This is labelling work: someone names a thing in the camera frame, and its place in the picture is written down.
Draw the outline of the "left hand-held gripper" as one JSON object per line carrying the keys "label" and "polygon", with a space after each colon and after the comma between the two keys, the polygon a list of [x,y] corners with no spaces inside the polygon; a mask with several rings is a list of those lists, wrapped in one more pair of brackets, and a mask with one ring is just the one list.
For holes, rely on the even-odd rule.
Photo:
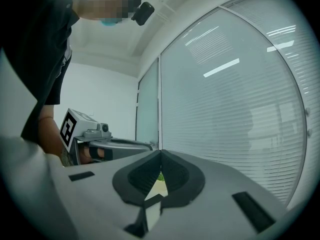
{"label": "left hand-held gripper", "polygon": [[[64,166],[82,165],[79,157],[79,148],[82,146],[89,147],[93,163],[122,159],[153,150],[148,143],[113,137],[107,123],[98,122],[71,108],[65,114],[59,134],[64,145],[61,155]],[[104,158],[98,156],[97,149],[104,150]]]}

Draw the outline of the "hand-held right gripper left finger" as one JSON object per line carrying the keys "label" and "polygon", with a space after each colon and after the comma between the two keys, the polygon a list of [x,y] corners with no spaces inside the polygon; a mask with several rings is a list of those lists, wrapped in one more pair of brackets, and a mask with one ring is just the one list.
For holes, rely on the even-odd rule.
{"label": "hand-held right gripper left finger", "polygon": [[66,168],[70,240],[160,240],[159,203],[150,205],[161,152]]}

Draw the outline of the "person's left hand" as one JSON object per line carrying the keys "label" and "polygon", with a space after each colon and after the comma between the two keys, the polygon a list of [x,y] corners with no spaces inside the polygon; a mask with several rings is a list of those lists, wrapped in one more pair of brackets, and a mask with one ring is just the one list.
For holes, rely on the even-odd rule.
{"label": "person's left hand", "polygon": [[[81,146],[78,149],[78,152],[81,164],[89,164],[93,162],[93,159],[90,155],[90,148],[88,146]],[[98,148],[97,154],[100,158],[104,158],[105,152],[103,149]]]}

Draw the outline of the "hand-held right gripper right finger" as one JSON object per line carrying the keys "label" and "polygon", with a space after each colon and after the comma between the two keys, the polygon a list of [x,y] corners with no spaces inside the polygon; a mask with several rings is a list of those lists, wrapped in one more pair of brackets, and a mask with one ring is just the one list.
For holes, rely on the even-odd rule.
{"label": "hand-held right gripper right finger", "polygon": [[162,154],[188,169],[189,178],[162,200],[151,240],[252,240],[287,213],[272,193],[230,166]]}

